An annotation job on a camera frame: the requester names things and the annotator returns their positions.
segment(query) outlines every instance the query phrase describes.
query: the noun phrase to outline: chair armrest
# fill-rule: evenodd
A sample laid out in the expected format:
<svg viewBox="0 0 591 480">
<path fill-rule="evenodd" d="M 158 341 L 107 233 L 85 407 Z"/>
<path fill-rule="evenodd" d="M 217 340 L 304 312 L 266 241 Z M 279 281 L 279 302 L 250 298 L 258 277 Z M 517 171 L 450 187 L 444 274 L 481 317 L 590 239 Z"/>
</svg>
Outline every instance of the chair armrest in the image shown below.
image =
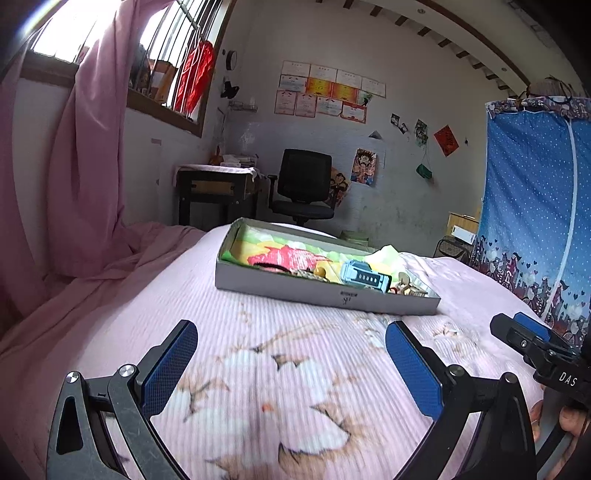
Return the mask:
<svg viewBox="0 0 591 480">
<path fill-rule="evenodd" d="M 333 196 L 332 196 L 332 201 L 330 202 L 330 208 L 332 210 L 334 210 L 336 208 L 336 201 L 339 197 L 339 192 L 344 192 L 346 190 L 346 188 L 344 188 L 342 186 L 334 186 L 331 188 L 331 190 L 333 191 Z"/>
<path fill-rule="evenodd" d="M 275 193 L 275 182 L 277 181 L 277 175 L 267 175 L 267 178 L 271 181 L 271 186 L 269 187 L 269 208 L 271 208 L 271 204 L 273 203 L 273 194 Z"/>
</svg>

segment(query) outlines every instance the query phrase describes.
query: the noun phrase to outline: blue fabric wardrobe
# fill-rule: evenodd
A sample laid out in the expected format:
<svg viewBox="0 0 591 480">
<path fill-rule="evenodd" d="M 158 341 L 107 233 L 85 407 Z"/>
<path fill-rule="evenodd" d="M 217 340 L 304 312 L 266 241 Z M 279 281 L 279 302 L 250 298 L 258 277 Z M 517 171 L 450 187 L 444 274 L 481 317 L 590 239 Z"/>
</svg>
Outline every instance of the blue fabric wardrobe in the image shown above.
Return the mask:
<svg viewBox="0 0 591 480">
<path fill-rule="evenodd" d="M 471 266 L 580 346 L 591 306 L 591 100 L 488 105 Z"/>
</svg>

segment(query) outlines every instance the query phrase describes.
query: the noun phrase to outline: poster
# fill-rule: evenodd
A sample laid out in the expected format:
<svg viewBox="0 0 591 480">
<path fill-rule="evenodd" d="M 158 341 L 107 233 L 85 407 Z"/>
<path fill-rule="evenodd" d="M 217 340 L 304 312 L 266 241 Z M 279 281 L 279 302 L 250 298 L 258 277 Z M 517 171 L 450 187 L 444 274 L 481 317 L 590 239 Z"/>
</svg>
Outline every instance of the poster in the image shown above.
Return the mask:
<svg viewBox="0 0 591 480">
<path fill-rule="evenodd" d="M 295 77 L 292 75 L 281 75 L 279 80 L 279 90 L 289 90 L 290 92 L 301 92 L 306 91 L 306 77 Z"/>
<path fill-rule="evenodd" d="M 443 154 L 448 157 L 452 153 L 454 153 L 460 146 L 457 144 L 456 137 L 453 136 L 452 129 L 449 128 L 449 125 L 443 127 L 439 132 L 435 135 L 435 140 L 443 150 Z"/>
<path fill-rule="evenodd" d="M 357 90 L 361 88 L 362 81 L 363 77 L 361 75 L 349 73 L 344 70 L 338 70 L 336 73 L 336 83 L 341 83 L 348 87 L 357 88 Z"/>
<path fill-rule="evenodd" d="M 374 152 L 360 148 L 357 150 L 351 170 L 351 181 L 371 185 L 374 183 L 375 169 L 378 156 Z"/>
<path fill-rule="evenodd" d="M 298 61 L 284 61 L 281 74 L 308 77 L 310 75 L 310 64 L 300 63 Z"/>
<path fill-rule="evenodd" d="M 326 80 L 327 82 L 336 82 L 336 69 L 312 64 L 310 66 L 310 77 Z"/>
<path fill-rule="evenodd" d="M 365 123 L 367 109 L 355 103 L 343 102 L 343 112 L 340 114 L 345 120 L 352 120 L 361 124 Z"/>
<path fill-rule="evenodd" d="M 285 90 L 278 90 L 275 98 L 275 113 L 280 115 L 293 115 L 296 111 L 296 97 L 295 92 L 286 92 Z"/>
<path fill-rule="evenodd" d="M 418 147 L 423 148 L 427 145 L 427 140 L 429 140 L 427 130 L 427 124 L 421 120 L 417 120 L 417 124 L 414 126 L 414 135 L 417 138 L 415 143 Z"/>
<path fill-rule="evenodd" d="M 316 112 L 325 115 L 339 116 L 343 111 L 343 101 L 332 98 L 318 97 L 316 100 Z"/>
<path fill-rule="evenodd" d="M 340 187 L 342 190 L 339 190 L 336 196 L 336 205 L 339 206 L 347 192 L 349 191 L 349 187 L 351 186 L 351 181 L 347 180 L 345 174 L 338 171 L 336 168 L 332 167 L 330 171 L 330 192 L 329 197 L 324 201 L 325 204 L 328 206 L 332 205 L 333 196 L 335 195 L 335 187 Z"/>
<path fill-rule="evenodd" d="M 386 98 L 386 84 L 382 82 L 378 82 L 377 80 L 368 79 L 363 77 L 361 82 L 361 89 L 373 93 L 379 97 Z"/>
<path fill-rule="evenodd" d="M 357 105 L 367 106 L 369 101 L 373 98 L 373 94 L 359 90 L 357 93 Z"/>
<path fill-rule="evenodd" d="M 332 82 L 329 82 L 327 80 L 309 78 L 306 87 L 306 93 L 308 95 L 319 95 L 322 97 L 329 97 L 332 93 L 332 86 Z"/>
<path fill-rule="evenodd" d="M 332 98 L 337 100 L 344 100 L 349 103 L 357 103 L 357 89 L 343 85 L 341 83 L 335 83 L 333 85 Z"/>
<path fill-rule="evenodd" d="M 295 112 L 297 116 L 316 117 L 316 95 L 299 93 L 295 103 Z"/>
</svg>

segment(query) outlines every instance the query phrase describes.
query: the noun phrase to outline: pink blanket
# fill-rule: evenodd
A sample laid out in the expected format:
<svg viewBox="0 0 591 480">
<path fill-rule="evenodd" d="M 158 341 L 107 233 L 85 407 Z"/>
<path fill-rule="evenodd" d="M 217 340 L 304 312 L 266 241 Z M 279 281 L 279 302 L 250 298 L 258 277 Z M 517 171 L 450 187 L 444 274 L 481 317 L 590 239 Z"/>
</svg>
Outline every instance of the pink blanket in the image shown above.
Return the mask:
<svg viewBox="0 0 591 480">
<path fill-rule="evenodd" d="M 227 229 L 209 232 L 155 278 L 178 255 L 173 241 L 167 260 L 141 257 L 124 280 L 114 267 L 102 280 L 70 285 L 0 343 L 0 384 L 8 392 L 0 428 L 31 480 L 44 478 L 48 430 L 67 372 L 112 375 L 138 362 L 180 319 L 195 322 L 199 345 L 152 422 L 190 478 L 396 475 L 431 423 L 385 350 L 385 329 L 396 317 L 216 290 L 215 258 Z M 532 315 L 529 308 L 455 260 L 404 259 L 442 298 L 438 315 L 404 319 L 422 344 L 473 375 L 512 371 L 528 405 L 539 400 L 531 368 L 488 326 L 499 312 Z M 476 421 L 470 417 L 442 478 L 459 467 Z M 140 478 L 116 444 L 130 476 Z"/>
</svg>

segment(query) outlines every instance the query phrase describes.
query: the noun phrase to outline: metal screw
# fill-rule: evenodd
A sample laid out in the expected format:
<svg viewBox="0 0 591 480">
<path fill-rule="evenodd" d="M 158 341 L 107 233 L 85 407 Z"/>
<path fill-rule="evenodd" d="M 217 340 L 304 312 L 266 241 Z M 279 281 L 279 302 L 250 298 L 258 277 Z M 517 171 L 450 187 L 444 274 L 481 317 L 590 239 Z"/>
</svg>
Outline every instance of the metal screw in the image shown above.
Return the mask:
<svg viewBox="0 0 591 480">
<path fill-rule="evenodd" d="M 512 374 L 511 372 L 507 372 L 505 374 L 505 381 L 507 383 L 517 383 L 518 382 L 517 375 Z"/>
<path fill-rule="evenodd" d="M 80 374 L 78 372 L 70 372 L 66 376 L 66 381 L 68 383 L 74 383 L 80 378 Z"/>
<path fill-rule="evenodd" d="M 466 373 L 466 371 L 460 365 L 450 365 L 449 366 L 449 372 L 454 377 L 461 377 L 463 374 Z"/>
<path fill-rule="evenodd" d="M 135 372 L 135 367 L 133 365 L 124 365 L 119 369 L 119 375 L 122 377 L 130 377 Z"/>
</svg>

